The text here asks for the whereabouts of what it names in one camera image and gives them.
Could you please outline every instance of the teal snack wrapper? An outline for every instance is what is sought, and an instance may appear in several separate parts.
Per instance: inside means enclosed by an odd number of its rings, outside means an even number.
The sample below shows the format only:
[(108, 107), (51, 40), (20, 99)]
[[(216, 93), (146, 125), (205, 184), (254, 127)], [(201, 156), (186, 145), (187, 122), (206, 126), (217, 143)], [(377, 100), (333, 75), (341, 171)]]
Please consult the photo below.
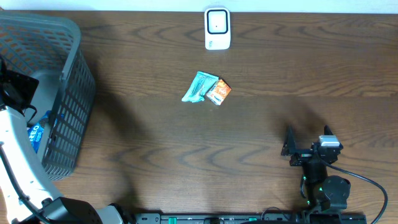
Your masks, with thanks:
[(181, 101), (190, 101), (192, 103), (204, 101), (207, 91), (209, 91), (217, 80), (218, 77), (214, 75), (210, 75), (205, 72), (198, 72), (192, 81), (191, 87), (188, 89)]

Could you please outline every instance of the wood grain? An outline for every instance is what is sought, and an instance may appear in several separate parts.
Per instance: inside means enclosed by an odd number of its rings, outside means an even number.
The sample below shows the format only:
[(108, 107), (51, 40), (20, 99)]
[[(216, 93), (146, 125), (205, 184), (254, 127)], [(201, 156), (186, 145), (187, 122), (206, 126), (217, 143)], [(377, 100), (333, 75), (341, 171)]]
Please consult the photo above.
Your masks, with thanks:
[[(345, 146), (335, 165), (385, 186), (380, 223), (398, 222), (397, 15), (233, 13), (231, 48), (210, 52), (202, 13), (38, 13), (80, 26), (97, 84), (78, 167), (56, 182), (67, 197), (174, 213), (297, 209), (285, 127), (309, 146), (329, 124)], [(231, 85), (221, 106), (180, 101), (197, 71)], [(348, 211), (370, 223), (382, 193), (342, 176)]]

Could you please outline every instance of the candy wrapper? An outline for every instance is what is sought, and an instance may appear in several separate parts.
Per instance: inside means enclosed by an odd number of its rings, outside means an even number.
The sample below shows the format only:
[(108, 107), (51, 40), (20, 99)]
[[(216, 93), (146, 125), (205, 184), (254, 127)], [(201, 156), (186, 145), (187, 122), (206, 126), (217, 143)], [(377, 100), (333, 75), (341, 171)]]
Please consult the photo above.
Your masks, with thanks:
[(207, 74), (205, 72), (198, 72), (196, 77), (193, 79), (191, 87), (188, 89), (185, 96), (181, 101), (192, 103), (200, 102), (205, 100), (206, 92), (217, 82), (218, 77)]
[(32, 144), (32, 147), (36, 153), (39, 150), (40, 142), (42, 140), (44, 126), (49, 121), (50, 112), (51, 111), (47, 111), (45, 113), (45, 115), (39, 120), (38, 123), (36, 123), (33, 127), (29, 128), (27, 130), (27, 134), (29, 136), (30, 143)]
[(221, 105), (225, 100), (228, 93), (230, 93), (231, 87), (228, 86), (224, 80), (218, 80), (206, 96), (216, 105)]

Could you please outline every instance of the small white box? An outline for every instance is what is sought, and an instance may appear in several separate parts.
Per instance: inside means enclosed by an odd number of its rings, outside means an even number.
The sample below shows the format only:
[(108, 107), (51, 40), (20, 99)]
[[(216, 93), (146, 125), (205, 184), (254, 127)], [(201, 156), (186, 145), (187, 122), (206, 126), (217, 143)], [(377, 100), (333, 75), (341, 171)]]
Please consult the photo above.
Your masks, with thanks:
[(205, 11), (205, 47), (208, 50), (224, 50), (231, 45), (231, 18), (226, 8), (210, 8)]

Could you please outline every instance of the white wall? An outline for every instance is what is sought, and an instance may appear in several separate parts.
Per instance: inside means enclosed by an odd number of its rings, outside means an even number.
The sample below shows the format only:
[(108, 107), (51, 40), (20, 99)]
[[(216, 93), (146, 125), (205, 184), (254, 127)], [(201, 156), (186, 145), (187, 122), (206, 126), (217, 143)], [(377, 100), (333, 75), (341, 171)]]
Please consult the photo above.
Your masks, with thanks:
[(0, 0), (4, 9), (398, 13), (398, 0)]

